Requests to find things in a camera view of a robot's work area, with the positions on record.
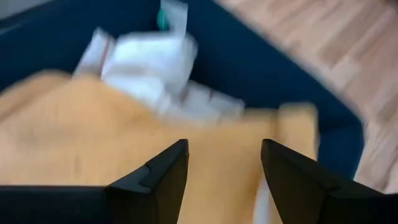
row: laundry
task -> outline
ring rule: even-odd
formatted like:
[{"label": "laundry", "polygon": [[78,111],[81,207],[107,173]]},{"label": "laundry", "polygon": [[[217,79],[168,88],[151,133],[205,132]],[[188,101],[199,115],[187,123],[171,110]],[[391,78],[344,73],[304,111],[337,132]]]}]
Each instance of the laundry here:
[{"label": "laundry", "polygon": [[243,100],[188,81],[198,52],[186,33],[188,4],[162,0],[160,7],[160,28],[167,21],[169,30],[132,32],[115,39],[98,28],[74,76],[97,74],[170,122],[186,119],[204,125],[240,117]]},{"label": "laundry", "polygon": [[170,124],[94,74],[57,71],[10,86],[2,105],[9,109],[0,114],[1,185],[107,185],[188,139],[179,223],[252,223],[264,138],[316,153],[312,105],[247,110],[216,126]]}]

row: orange cloth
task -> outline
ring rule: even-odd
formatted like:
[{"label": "orange cloth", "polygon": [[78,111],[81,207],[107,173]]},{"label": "orange cloth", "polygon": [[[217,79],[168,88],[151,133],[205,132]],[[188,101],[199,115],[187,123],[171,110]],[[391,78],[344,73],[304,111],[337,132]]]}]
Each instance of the orange cloth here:
[{"label": "orange cloth", "polygon": [[[35,79],[12,86],[0,96],[0,108],[26,102],[9,93],[26,98]],[[91,75],[61,78],[44,89],[10,106],[7,116],[0,113],[0,184],[108,185],[187,138],[188,180],[178,222],[251,223],[263,175],[261,141],[277,139],[283,113],[261,110],[202,128],[169,126]]]}]

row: orange towel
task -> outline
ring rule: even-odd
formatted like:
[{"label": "orange towel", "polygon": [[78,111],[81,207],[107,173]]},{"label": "orange towel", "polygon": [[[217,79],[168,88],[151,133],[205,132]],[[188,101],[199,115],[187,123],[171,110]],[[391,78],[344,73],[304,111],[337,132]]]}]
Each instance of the orange towel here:
[{"label": "orange towel", "polygon": [[[0,96],[0,108],[12,104],[10,92],[29,95],[24,85],[32,80]],[[0,184],[107,185],[187,138],[188,180],[178,222],[251,223],[263,175],[261,141],[277,140],[283,113],[261,110],[202,128],[168,126],[94,76],[49,86],[1,120]]]}]

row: wooden floor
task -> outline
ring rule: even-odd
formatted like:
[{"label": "wooden floor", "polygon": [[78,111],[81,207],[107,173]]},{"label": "wooden floor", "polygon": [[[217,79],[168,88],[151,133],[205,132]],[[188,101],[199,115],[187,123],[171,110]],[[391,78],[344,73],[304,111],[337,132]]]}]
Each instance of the wooden floor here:
[{"label": "wooden floor", "polygon": [[398,14],[393,4],[218,1],[361,114],[366,147],[356,180],[383,192],[398,192]]}]

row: white cloth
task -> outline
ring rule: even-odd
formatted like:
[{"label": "white cloth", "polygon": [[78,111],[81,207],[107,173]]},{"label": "white cloth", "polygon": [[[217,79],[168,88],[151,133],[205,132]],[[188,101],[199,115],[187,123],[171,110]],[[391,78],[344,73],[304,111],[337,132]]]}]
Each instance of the white cloth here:
[{"label": "white cloth", "polygon": [[133,32],[115,40],[95,30],[75,75],[97,73],[166,119],[214,123],[239,117],[243,101],[188,82],[198,51],[186,33],[188,5],[162,0],[161,8],[169,23],[167,32]]}]

